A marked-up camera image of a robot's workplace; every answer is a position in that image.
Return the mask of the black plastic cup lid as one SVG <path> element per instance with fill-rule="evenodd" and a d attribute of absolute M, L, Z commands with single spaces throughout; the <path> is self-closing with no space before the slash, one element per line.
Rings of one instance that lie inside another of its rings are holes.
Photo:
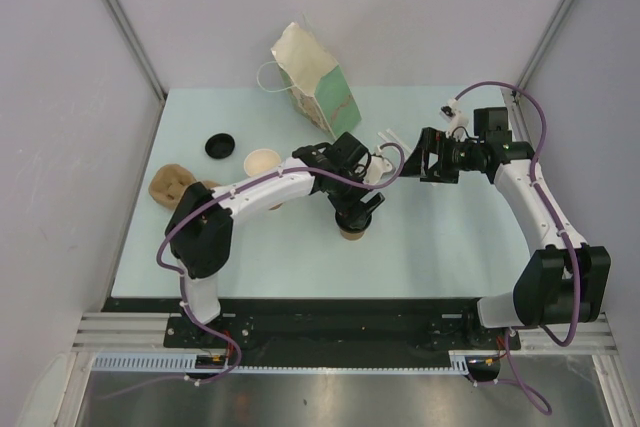
<path fill-rule="evenodd" d="M 371 215 L 359 214 L 356 216 L 347 216 L 340 212 L 336 212 L 334 218 L 339 229 L 349 234 L 365 232 L 372 221 Z"/>

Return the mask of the single brown paper cup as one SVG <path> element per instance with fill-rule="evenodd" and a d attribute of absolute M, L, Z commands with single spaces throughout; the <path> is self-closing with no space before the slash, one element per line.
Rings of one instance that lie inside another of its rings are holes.
<path fill-rule="evenodd" d="M 351 231 L 351 230 L 341 229 L 340 234 L 344 239 L 348 241 L 357 241 L 364 236 L 365 230 Z"/>

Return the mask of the printed green paper bag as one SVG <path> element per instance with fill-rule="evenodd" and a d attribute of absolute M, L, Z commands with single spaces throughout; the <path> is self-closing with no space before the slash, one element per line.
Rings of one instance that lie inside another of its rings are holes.
<path fill-rule="evenodd" d="M 311 31 L 297 22 L 290 23 L 271 47 L 271 55 L 272 59 L 256 71 L 256 84 L 261 90 L 273 91 L 262 84 L 261 72 L 275 65 L 283 82 L 275 91 L 287 93 L 294 110 L 329 138 L 335 140 L 361 122 L 341 65 Z"/>

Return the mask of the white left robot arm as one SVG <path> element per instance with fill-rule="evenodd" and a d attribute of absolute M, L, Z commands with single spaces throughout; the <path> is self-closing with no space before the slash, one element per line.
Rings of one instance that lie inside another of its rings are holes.
<path fill-rule="evenodd" d="M 213 189 L 201 182 L 188 187 L 159 247 L 177 261 L 171 268 L 179 275 L 181 306 L 189 317 L 187 336 L 202 347 L 220 337 L 217 277 L 229 259 L 235 227 L 278 204 L 321 192 L 335 210 L 339 229 L 358 236 L 384 201 L 381 189 L 392 184 L 401 169 L 380 150 L 370 152 L 344 133 L 332 143 L 300 147 L 241 182 Z"/>

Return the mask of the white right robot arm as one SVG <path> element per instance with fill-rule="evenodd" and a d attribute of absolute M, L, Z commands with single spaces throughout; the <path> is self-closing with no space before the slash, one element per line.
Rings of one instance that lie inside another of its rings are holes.
<path fill-rule="evenodd" d="M 443 115 L 450 129 L 423 129 L 402 176 L 455 184 L 461 172 L 484 174 L 511 208 L 531 254 L 511 291 L 478 301 L 478 313 L 461 323 L 463 340 L 473 348 L 484 348 L 500 327 L 595 321 L 611 257 L 604 247 L 589 245 L 562 213 L 532 146 L 513 139 L 507 109 L 475 110 L 470 138 L 457 122 L 458 110 L 446 107 Z"/>

